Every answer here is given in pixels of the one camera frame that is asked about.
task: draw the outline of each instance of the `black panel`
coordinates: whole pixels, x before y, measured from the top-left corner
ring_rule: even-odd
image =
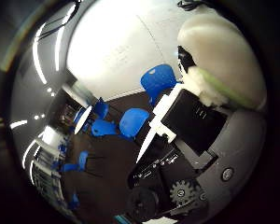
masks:
[[[226,117],[182,90],[161,122],[200,156],[214,143]]]

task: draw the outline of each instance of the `gear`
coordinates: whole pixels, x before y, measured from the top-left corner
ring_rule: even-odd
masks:
[[[181,206],[189,202],[191,192],[193,191],[193,187],[189,185],[189,182],[185,180],[177,181],[172,187],[173,188],[170,189],[170,198],[173,203],[176,203],[177,206]]]

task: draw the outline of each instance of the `floor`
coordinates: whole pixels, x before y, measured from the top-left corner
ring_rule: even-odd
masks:
[[[151,113],[152,107],[144,92],[125,96],[109,102],[119,111],[131,107],[143,108]],[[112,111],[107,119],[119,121],[122,114]],[[148,124],[137,135],[137,142],[141,143],[148,132]],[[80,207],[75,210],[76,215],[86,223],[112,223],[112,217],[125,213],[126,201],[129,195],[127,177],[132,170],[140,147],[132,141],[109,135],[93,137],[80,132],[72,135],[67,150],[66,162],[75,163],[79,153],[88,150],[90,154],[104,156],[104,159],[90,159],[87,167],[102,177],[85,172],[66,172],[63,174],[63,193],[69,202],[75,192],[80,201]]]

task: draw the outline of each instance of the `white table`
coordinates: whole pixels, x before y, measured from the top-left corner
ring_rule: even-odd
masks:
[[[87,121],[88,116],[90,115],[92,110],[92,106],[90,105],[85,112],[82,114],[81,118],[77,122],[76,128],[75,128],[75,134],[77,134],[81,128],[83,127],[84,123]]]

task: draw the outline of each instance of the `blue chair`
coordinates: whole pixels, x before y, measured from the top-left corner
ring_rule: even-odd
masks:
[[[149,113],[146,110],[140,108],[128,109],[119,123],[121,135],[127,138],[135,138],[148,117]]]
[[[96,175],[94,173],[91,172],[90,169],[87,168],[87,160],[88,159],[103,159],[104,157],[100,156],[90,156],[89,151],[84,150],[80,152],[80,155],[78,157],[78,168],[77,170],[80,172],[86,172],[90,175],[95,175],[95,176],[100,176],[100,175]]]
[[[80,120],[82,114],[85,112],[85,108],[84,107],[81,107],[78,112],[76,112],[76,115],[74,117],[74,123],[77,124],[77,122]]]
[[[107,115],[109,110],[109,105],[104,102],[103,98],[100,97],[98,102],[93,107],[93,113],[95,113],[99,119],[104,119],[105,116]]]
[[[96,137],[107,134],[117,134],[116,124],[103,119],[96,119],[91,126],[91,133]]]
[[[74,193],[71,202],[68,203],[67,207],[70,210],[75,210],[80,206],[80,202],[78,200],[77,194]]]
[[[67,150],[67,147],[66,147],[65,144],[59,144],[59,145],[58,145],[58,149],[59,149],[61,152],[65,153],[66,150]]]
[[[73,163],[66,163],[63,165],[61,168],[61,172],[68,172],[68,171],[77,171],[78,170],[78,164],[73,164]]]
[[[177,83],[175,73],[170,65],[161,64],[148,70],[141,77],[141,85],[150,96],[149,103],[154,106],[158,95]]]
[[[78,171],[78,172],[86,172],[90,175],[100,176],[96,175],[91,172],[90,169],[87,169],[87,160],[88,159],[103,159],[104,157],[98,157],[98,156],[90,156],[89,151],[84,150],[81,151],[78,157],[77,163],[66,163],[62,169],[61,172],[67,172],[67,171]]]

